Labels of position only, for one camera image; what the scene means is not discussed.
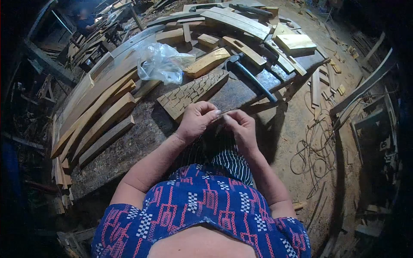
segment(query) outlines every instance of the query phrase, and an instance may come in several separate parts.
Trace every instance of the hammer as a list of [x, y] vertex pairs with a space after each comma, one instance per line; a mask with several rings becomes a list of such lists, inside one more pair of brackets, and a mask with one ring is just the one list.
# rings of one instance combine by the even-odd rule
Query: hammer
[[229, 57], [227, 60], [225, 60], [225, 70], [227, 70], [227, 63], [231, 62], [233, 64], [235, 64], [239, 70], [246, 76], [248, 77], [250, 80], [252, 80], [253, 84], [255, 86], [257, 86], [260, 90], [262, 90], [264, 92], [264, 94], [266, 95], [266, 97], [268, 98], [268, 100], [272, 103], [276, 103], [277, 102], [277, 98], [275, 96], [273, 96], [256, 78], [254, 75], [252, 75], [252, 73], [250, 73], [250, 71], [248, 71], [247, 68], [245, 68], [245, 66], [243, 66], [239, 60], [241, 58], [244, 57], [244, 53], [239, 53], [238, 55], [235, 56], [231, 56]]

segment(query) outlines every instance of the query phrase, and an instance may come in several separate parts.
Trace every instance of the hand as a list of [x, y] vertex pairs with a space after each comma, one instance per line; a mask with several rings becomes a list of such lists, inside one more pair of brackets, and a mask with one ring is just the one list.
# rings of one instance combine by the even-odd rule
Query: hand
[[186, 144], [192, 143], [204, 133], [207, 126], [220, 113], [221, 110], [218, 110], [216, 106], [206, 101], [189, 104], [185, 109], [178, 130], [176, 130], [176, 136]]
[[224, 114], [225, 125], [234, 132], [238, 151], [249, 156], [258, 150], [255, 136], [255, 120], [239, 109]]

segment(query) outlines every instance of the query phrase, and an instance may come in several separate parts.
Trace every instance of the wooden workbench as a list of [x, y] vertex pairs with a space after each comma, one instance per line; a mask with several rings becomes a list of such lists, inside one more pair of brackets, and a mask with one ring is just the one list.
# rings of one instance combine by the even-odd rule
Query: wooden workbench
[[[195, 43], [192, 42], [194, 48], [189, 53], [194, 53], [197, 57], [205, 54], [205, 52], [195, 47], [197, 46]], [[115, 62], [116, 60], [122, 60], [127, 53], [128, 51], [125, 51], [119, 55]], [[307, 70], [305, 76], [297, 76], [295, 72], [287, 75], [278, 65], [274, 65], [272, 72], [264, 69], [257, 75], [257, 79], [270, 92], [275, 92], [293, 82], [284, 94], [288, 101], [308, 80], [317, 67], [325, 61], [318, 51], [315, 51], [314, 55], [297, 57], [296, 60]], [[111, 64], [106, 70], [113, 67], [114, 64]], [[183, 84], [188, 81], [189, 79], [185, 78]], [[136, 125], [85, 168], [79, 170], [79, 167], [76, 167], [74, 169], [71, 174], [74, 199], [79, 199], [111, 180], [124, 175], [130, 167], [156, 149], [177, 129], [178, 124], [170, 118], [156, 100], [159, 96], [177, 87], [179, 85], [170, 84], [165, 86], [163, 83], [159, 84], [133, 110], [132, 114]], [[248, 110], [247, 106], [262, 98], [263, 95], [260, 91], [252, 86], [246, 78], [240, 77], [240, 80], [238, 80], [237, 76], [231, 72], [228, 82], [209, 101], [222, 111], [240, 107]]]

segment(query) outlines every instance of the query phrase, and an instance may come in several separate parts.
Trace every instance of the blue patterned shirt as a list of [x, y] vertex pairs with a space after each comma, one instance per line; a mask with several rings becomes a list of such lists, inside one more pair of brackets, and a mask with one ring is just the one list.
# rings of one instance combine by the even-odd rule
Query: blue patterned shirt
[[311, 257], [303, 225], [273, 219], [264, 197], [224, 170], [193, 164], [172, 178], [148, 191], [142, 210], [110, 205], [93, 238], [93, 257], [146, 257], [156, 241], [204, 222], [252, 246], [258, 257]]

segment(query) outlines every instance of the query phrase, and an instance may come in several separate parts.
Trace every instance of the person in background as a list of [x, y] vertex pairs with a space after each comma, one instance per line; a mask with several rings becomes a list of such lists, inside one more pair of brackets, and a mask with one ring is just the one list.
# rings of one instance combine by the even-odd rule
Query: person in background
[[255, 120], [233, 110], [225, 128], [207, 130], [220, 112], [190, 104], [177, 131], [130, 168], [92, 257], [311, 257], [289, 192], [258, 149]]
[[87, 37], [92, 33], [95, 28], [95, 17], [88, 11], [86, 7], [79, 6], [74, 11], [73, 14], [76, 20], [76, 27], [78, 31]]

